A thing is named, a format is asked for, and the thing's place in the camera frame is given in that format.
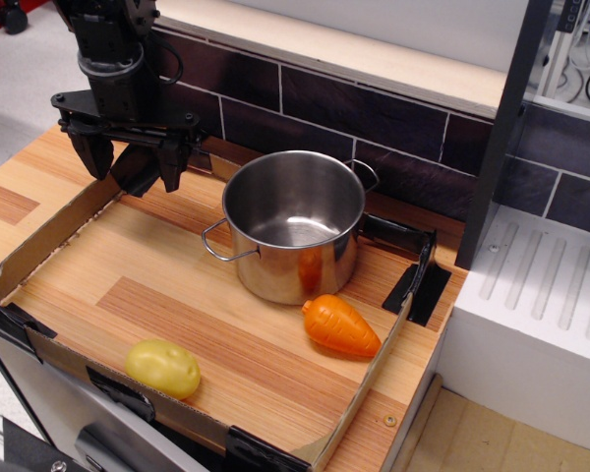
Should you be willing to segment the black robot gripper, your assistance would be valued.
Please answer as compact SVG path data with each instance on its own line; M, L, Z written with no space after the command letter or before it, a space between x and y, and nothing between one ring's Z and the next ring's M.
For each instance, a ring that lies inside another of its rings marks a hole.
M51 104L60 111L62 119L67 121L76 115L90 127L183 134L185 142L166 140L156 152L166 192L177 191L181 174L188 167L188 144L197 140L199 118L163 99L163 89L172 83L158 76L148 62L145 46L134 42L121 48L109 42L100 50L81 48L78 65L88 79L89 89L59 92L51 97ZM103 180L113 162L113 144L101 135L84 135L74 130L68 136L89 174Z

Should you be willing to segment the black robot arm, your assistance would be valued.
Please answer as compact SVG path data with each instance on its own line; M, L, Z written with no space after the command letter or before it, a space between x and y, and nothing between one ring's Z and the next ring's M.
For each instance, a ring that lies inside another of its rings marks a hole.
M179 188L194 149L201 143L198 116L176 104L170 78L157 69L158 52L176 50L153 32L159 12L152 1L58 1L61 18L78 43L85 90L61 92L51 104L59 126L89 174L112 177L140 197L156 181Z

